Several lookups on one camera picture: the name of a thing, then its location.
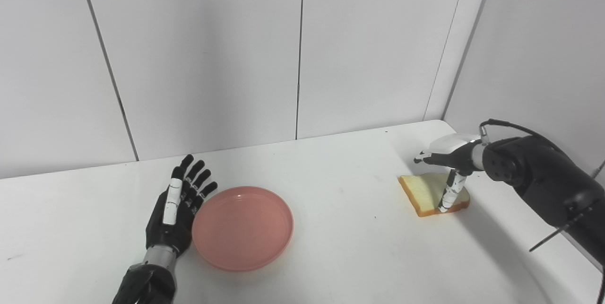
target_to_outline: pink plate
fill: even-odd
[[[195,248],[225,271],[251,271],[274,261],[292,237],[288,205],[264,188],[230,188],[210,198],[193,223]]]

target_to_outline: white table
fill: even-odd
[[[429,121],[196,155],[219,190],[255,185],[289,204],[294,236],[253,272],[190,248],[177,304],[593,303],[600,272],[512,188],[469,178],[464,211],[419,218],[398,175],[445,171],[413,157],[453,132]],[[151,209],[181,157],[0,180],[3,304],[112,301],[145,253]]]

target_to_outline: white wall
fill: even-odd
[[[304,0],[298,137],[421,121],[456,3]]]
[[[301,0],[91,1],[141,159],[433,118],[478,5],[304,0],[298,104]],[[0,177],[133,160],[86,0],[0,7]]]
[[[140,159],[293,140],[301,0],[92,0]]]
[[[134,160],[86,0],[0,0],[0,178]]]
[[[604,26],[605,0],[486,0],[445,120],[525,125],[592,171],[605,159]]]

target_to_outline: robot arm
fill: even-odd
[[[187,155],[173,170],[171,183],[158,197],[145,229],[145,257],[128,269],[112,304],[173,302],[177,292],[174,276],[177,258],[191,243],[193,220],[204,198],[218,187],[216,182],[211,182],[199,190],[210,177],[210,170],[199,173],[205,166],[202,160],[191,167],[187,176],[184,175],[193,160],[193,156]]]
[[[519,127],[497,120],[484,123]],[[460,179],[459,176],[485,170],[491,179],[512,186],[547,224],[567,231],[594,259],[605,265],[603,187],[540,134],[529,131],[530,136],[490,143],[483,126],[480,129],[481,136],[452,134],[440,138],[415,158],[416,163],[452,168],[441,201],[443,205],[453,202],[452,176]]]

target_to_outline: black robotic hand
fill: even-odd
[[[175,167],[173,177],[175,174],[179,174],[177,169],[180,168],[180,178],[182,179],[184,171],[188,169],[193,160],[193,156],[187,155],[181,162],[181,166]],[[200,173],[204,166],[205,163],[203,160],[195,162],[190,172],[184,177],[181,201],[177,209],[177,220],[174,225],[162,223],[168,189],[160,194],[145,229],[145,233],[147,233],[147,244],[145,244],[145,247],[151,248],[155,245],[170,246],[177,254],[177,257],[180,257],[187,250],[191,244],[191,226],[193,225],[195,213],[199,210],[204,198],[218,187],[216,182],[211,182],[205,188],[199,190],[201,184],[211,174],[208,169]]]
[[[199,160],[184,177],[194,158],[187,155],[180,166],[173,170],[171,186],[180,183],[180,202],[173,224],[165,224],[165,213],[169,213],[169,189],[160,194],[151,213],[145,232],[147,234],[147,253],[143,262],[132,265],[121,281],[121,286],[113,304],[170,304],[177,291],[173,269],[176,259],[191,244],[191,227],[195,214],[204,198],[218,187],[210,182],[202,190],[201,185],[210,177],[210,170],[204,169],[205,163]]]

